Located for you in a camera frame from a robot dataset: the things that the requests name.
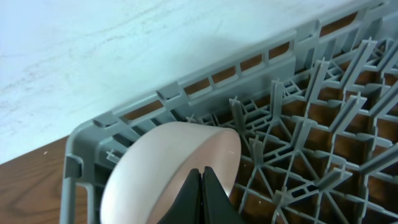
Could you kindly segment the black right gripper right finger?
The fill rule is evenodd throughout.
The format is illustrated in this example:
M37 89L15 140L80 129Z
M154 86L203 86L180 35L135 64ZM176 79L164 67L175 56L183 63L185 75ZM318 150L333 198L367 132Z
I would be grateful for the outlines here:
M204 169L201 191L205 224L245 224L211 167Z

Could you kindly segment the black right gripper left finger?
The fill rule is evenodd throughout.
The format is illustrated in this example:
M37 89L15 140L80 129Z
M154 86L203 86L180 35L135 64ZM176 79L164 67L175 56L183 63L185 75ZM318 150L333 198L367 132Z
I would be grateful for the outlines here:
M158 224L200 224L201 215L201 174L198 169L192 169Z

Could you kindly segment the pink bowl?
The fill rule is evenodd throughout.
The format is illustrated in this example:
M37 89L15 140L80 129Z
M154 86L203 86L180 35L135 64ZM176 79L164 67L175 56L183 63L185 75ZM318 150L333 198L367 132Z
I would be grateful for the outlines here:
M158 223L192 169L211 167L228 199L241 159L241 140L231 128L170 122L140 137L107 180L101 223Z

